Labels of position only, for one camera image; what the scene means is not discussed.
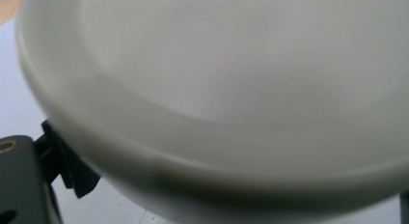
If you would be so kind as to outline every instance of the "white plastic lid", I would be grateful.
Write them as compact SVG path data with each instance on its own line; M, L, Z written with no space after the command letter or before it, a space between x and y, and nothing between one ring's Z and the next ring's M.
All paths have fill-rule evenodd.
M407 0L24 0L17 35L40 104L104 176L407 186Z

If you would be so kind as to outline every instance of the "white surface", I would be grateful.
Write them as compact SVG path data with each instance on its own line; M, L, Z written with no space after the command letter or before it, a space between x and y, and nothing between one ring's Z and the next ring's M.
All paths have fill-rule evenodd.
M13 21L0 27L0 84L0 136L24 134L38 138L45 117L28 91L16 61ZM66 224L170 224L130 203L104 180L82 200L65 190L60 179L53 185ZM319 224L400 224L399 202L393 198Z

